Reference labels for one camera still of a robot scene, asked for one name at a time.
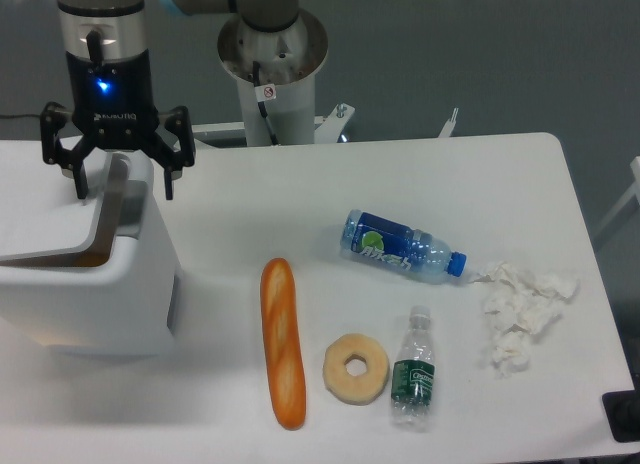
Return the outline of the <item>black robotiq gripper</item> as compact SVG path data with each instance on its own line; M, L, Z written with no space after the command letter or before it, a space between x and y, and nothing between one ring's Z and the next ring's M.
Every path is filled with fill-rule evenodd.
M74 181L78 199L89 193L84 160L95 149L143 151L163 169L165 198L174 197L174 181L183 169L195 164L195 139L186 106L159 113L154 105L149 52L132 59L104 62L98 67L71 53L66 54L74 99L73 115L56 102L40 114L42 159L58 165ZM82 137L65 148L59 132L71 120ZM158 133L172 134L178 147Z

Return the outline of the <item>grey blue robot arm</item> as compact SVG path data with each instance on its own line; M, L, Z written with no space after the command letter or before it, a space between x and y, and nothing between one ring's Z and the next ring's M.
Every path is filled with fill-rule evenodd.
M42 158L88 195L84 161L96 149L141 151L164 170L165 196L195 163L186 107L153 100L144 0L57 0L74 106L50 102L40 115Z

